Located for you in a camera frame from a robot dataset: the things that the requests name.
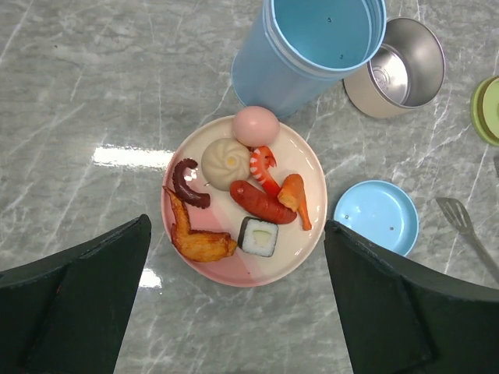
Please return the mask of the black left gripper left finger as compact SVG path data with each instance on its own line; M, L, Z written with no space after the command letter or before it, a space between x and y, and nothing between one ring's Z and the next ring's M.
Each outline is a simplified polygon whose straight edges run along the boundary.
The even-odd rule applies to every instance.
M151 239L146 214L1 273L3 373L112 373Z

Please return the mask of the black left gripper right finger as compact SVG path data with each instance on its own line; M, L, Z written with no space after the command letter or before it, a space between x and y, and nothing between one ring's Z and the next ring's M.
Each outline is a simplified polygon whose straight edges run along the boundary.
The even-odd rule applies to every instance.
M355 373L496 373L498 291L439 273L337 221L324 228Z

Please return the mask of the steel food tongs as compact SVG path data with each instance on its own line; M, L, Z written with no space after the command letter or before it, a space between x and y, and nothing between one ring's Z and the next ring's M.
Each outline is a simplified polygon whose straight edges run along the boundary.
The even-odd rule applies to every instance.
M459 200L450 197L437 197L435 200L447 221L473 247L488 273L498 282L498 265L478 239L465 206Z

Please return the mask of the orange toy chicken wing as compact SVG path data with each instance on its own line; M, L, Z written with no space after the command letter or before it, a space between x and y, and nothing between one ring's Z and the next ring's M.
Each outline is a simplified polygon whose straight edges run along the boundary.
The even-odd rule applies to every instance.
M193 230L185 203L168 187L175 223L171 226L171 239L175 248L187 259L200 263L218 261L232 256L238 246L228 232Z

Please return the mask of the toy sushi roll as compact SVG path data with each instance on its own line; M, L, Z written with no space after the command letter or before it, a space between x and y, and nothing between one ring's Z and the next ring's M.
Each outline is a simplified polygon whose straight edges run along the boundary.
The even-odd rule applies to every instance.
M245 217L239 230L238 247L245 253L272 257L277 245L279 227L254 217Z

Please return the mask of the cream toy steamed bun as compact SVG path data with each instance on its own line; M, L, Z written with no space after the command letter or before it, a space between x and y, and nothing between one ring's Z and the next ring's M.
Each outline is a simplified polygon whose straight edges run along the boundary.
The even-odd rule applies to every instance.
M250 176L250 152L232 138L216 139L201 158L201 170L207 182L221 191L228 191L236 180Z

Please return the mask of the pink toy egg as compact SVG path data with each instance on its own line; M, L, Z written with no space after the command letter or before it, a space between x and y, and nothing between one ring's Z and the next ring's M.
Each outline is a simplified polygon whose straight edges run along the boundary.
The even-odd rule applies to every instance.
M234 116L232 131L234 137L245 146L266 146L277 138L280 123L266 108L249 106Z

